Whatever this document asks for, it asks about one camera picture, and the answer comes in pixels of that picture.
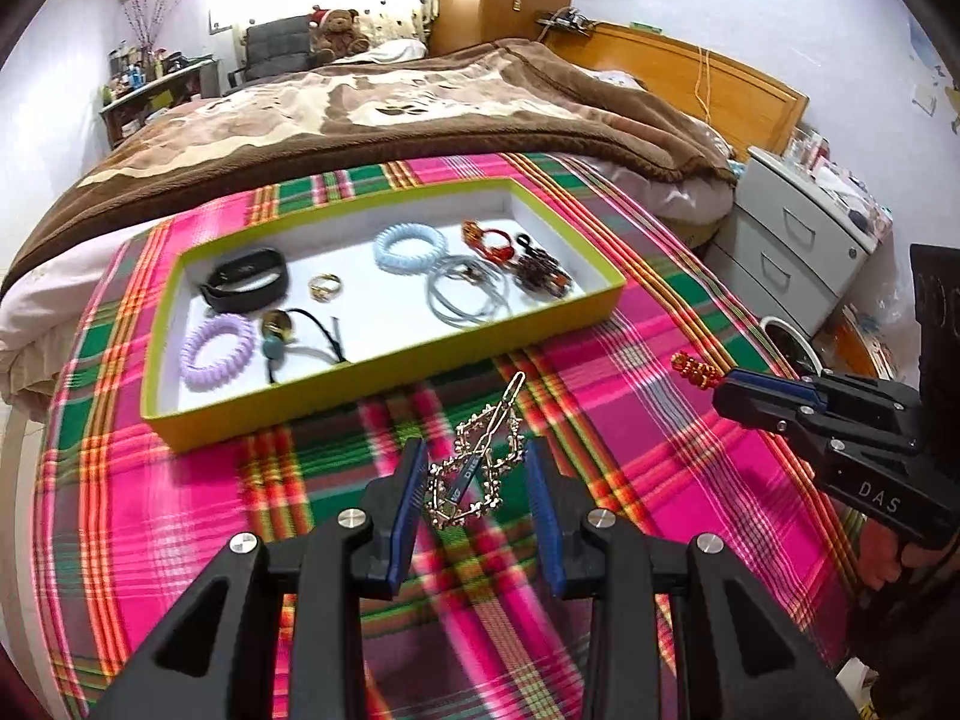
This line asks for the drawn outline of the right hand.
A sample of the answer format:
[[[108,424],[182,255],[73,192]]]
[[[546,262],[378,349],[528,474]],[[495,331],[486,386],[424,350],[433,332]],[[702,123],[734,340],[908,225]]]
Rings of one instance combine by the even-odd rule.
[[[867,589],[880,590],[895,583],[905,569],[958,567],[958,538],[943,550],[924,550],[918,544],[903,546],[895,532],[882,523],[867,520],[859,534],[857,573]]]

